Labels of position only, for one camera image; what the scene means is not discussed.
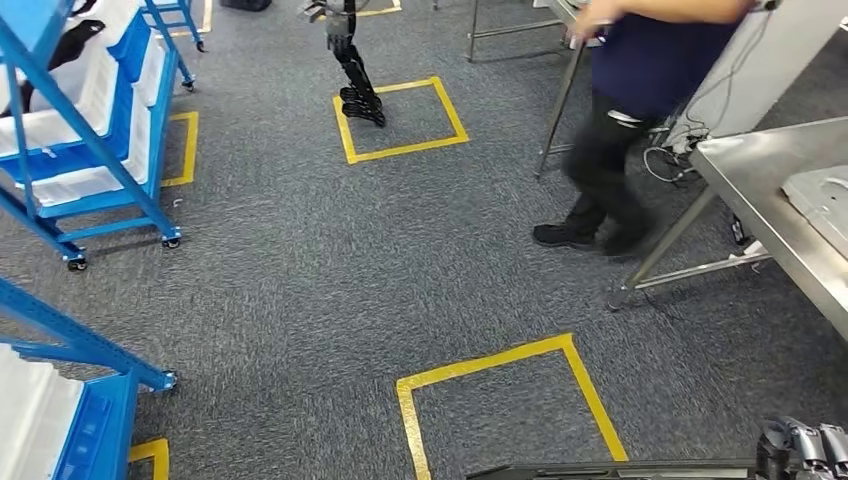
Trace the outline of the person's hand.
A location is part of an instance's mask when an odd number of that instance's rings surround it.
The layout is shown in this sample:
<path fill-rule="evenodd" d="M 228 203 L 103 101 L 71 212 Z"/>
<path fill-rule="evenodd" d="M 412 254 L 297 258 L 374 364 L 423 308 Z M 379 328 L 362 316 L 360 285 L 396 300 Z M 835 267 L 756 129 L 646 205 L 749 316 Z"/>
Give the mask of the person's hand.
<path fill-rule="evenodd" d="M 614 24 L 624 12 L 624 1 L 589 1 L 580 9 L 570 28 L 572 37 L 580 42 L 594 38 L 600 30 Z"/>

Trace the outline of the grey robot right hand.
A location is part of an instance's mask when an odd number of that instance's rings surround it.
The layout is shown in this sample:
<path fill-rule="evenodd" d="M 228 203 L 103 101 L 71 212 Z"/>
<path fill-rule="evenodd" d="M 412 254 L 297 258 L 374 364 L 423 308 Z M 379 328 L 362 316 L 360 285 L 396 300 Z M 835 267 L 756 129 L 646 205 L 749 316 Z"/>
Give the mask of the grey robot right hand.
<path fill-rule="evenodd" d="M 766 419 L 756 445 L 756 479 L 846 479 L 847 431 L 783 416 Z"/>

